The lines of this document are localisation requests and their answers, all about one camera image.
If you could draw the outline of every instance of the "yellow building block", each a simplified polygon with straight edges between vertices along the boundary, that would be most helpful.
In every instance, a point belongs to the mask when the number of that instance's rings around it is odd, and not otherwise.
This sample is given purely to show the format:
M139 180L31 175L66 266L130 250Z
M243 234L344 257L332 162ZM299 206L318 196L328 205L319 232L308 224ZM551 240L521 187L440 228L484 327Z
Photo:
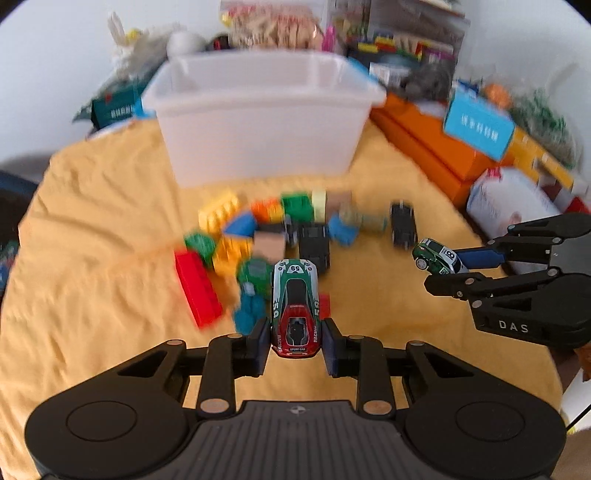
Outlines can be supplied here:
M199 210L199 227L210 235L218 236L223 226L242 208L238 195L227 192Z
M312 207L314 207L314 221L326 221L326 190L312 191Z
M222 277L236 277L238 265L252 255L252 238L225 235L213 253L213 269Z

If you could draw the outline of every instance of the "blue box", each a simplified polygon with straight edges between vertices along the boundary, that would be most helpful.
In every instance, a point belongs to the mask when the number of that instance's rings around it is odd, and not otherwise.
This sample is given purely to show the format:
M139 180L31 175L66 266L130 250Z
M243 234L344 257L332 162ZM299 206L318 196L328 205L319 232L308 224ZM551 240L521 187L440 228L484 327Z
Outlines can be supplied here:
M459 87L447 111L443 131L500 161L513 137L515 123L508 113Z

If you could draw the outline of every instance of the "white box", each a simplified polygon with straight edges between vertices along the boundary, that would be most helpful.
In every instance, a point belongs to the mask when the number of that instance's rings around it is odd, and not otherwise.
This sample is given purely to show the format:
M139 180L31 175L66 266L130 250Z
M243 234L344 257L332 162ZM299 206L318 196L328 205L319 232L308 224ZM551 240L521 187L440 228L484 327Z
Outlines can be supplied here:
M181 187L344 173L384 89L322 52L226 51L173 59L142 96Z

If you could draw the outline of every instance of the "cardboard box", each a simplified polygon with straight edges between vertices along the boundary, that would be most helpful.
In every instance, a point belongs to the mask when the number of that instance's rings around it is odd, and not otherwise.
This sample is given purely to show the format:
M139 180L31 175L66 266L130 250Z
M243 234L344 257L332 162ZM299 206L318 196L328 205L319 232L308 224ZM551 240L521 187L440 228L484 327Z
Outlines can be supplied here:
M457 88L443 125L447 135L496 161L505 156L514 130L507 112L462 87Z
M443 132L441 119L424 115L412 103L388 94L383 108L371 112L371 120L388 140L412 158L452 203L466 204L470 187L488 168L499 163ZM510 165L505 157L501 165Z

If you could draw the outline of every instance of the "red and green race car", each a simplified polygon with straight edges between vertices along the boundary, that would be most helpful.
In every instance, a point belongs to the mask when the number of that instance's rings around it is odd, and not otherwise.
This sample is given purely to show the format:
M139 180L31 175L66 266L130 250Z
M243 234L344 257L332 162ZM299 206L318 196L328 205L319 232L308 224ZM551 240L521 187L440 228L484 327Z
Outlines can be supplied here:
M322 328L316 266L282 260L273 275L273 350L285 358L308 358L320 350Z

